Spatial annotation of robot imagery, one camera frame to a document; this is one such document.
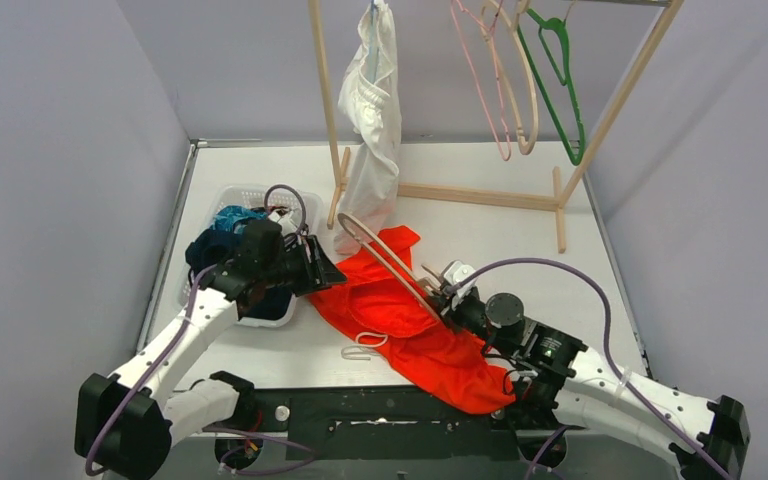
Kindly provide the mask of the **blue patterned shorts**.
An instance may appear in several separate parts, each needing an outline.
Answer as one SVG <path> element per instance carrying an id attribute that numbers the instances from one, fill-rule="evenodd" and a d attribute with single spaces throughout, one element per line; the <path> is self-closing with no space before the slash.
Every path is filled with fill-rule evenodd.
<path id="1" fill-rule="evenodd" d="M 268 213 L 264 207 L 250 209 L 240 205 L 228 205 L 222 207 L 213 216 L 210 228 L 216 231 L 241 234 L 250 222 L 267 217 Z"/>

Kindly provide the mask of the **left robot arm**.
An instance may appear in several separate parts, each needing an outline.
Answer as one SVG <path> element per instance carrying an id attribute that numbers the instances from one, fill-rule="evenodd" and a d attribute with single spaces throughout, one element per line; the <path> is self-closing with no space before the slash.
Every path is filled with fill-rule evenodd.
<path id="1" fill-rule="evenodd" d="M 164 330 L 112 373 L 94 373 L 80 386 L 74 450 L 85 460 L 86 475 L 111 470 L 150 479 L 187 437 L 221 421 L 249 423 L 256 400 L 243 379 L 217 372 L 184 393 L 174 389 L 268 289 L 286 287 L 302 297 L 346 281 L 316 235 L 285 234 L 274 221 L 251 221 L 230 246 L 209 256 L 185 307 Z"/>

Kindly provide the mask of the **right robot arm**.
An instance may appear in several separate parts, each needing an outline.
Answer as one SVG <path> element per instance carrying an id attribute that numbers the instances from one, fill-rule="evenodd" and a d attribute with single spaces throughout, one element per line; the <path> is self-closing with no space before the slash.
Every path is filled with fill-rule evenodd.
<path id="1" fill-rule="evenodd" d="M 476 335 L 485 357 L 507 362 L 515 405 L 531 424 L 591 430 L 651 453 L 683 479 L 738 479 L 750 431 L 743 404 L 662 385 L 582 340 L 528 318 L 522 301 L 444 287 L 430 304 L 444 323 Z"/>

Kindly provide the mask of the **wooden hanger orange shorts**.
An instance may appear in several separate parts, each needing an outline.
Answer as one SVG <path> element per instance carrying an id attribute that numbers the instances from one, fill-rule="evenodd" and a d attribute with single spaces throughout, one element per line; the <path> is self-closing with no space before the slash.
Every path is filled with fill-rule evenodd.
<path id="1" fill-rule="evenodd" d="M 364 251 L 384 267 L 435 320 L 445 324 L 435 302 L 434 294 L 440 293 L 439 283 L 430 277 L 417 277 L 398 255 L 363 222 L 348 213 L 338 213 L 337 222 Z"/>

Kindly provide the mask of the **white plastic basket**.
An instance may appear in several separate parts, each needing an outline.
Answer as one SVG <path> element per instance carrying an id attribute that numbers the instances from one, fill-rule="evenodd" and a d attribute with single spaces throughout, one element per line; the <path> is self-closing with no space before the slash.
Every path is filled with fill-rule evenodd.
<path id="1" fill-rule="evenodd" d="M 321 197 L 314 193 L 299 192 L 287 185 L 231 185 L 217 194 L 205 217 L 202 231 L 210 228 L 213 216 L 228 205 L 240 205 L 250 209 L 264 207 L 268 215 L 274 210 L 292 210 L 294 218 L 300 224 L 300 231 L 295 235 L 284 236 L 281 234 L 281 227 L 267 218 L 250 222 L 241 233 L 243 238 L 239 246 L 221 264 L 209 266 L 198 273 L 192 286 L 188 285 L 189 266 L 184 256 L 187 266 L 185 291 L 191 292 L 194 288 L 200 291 L 209 288 L 218 291 L 222 299 L 236 305 L 237 321 L 240 325 L 280 327 L 292 316 L 296 299 L 305 295 L 292 294 L 287 320 L 280 321 L 278 326 L 269 326 L 265 321 L 253 318 L 240 320 L 238 302 L 251 306 L 258 302 L 258 297 L 264 290 L 275 288 L 271 285 L 271 271 L 276 261 L 286 250 L 306 241 L 307 236 L 316 235 L 324 203 Z"/>

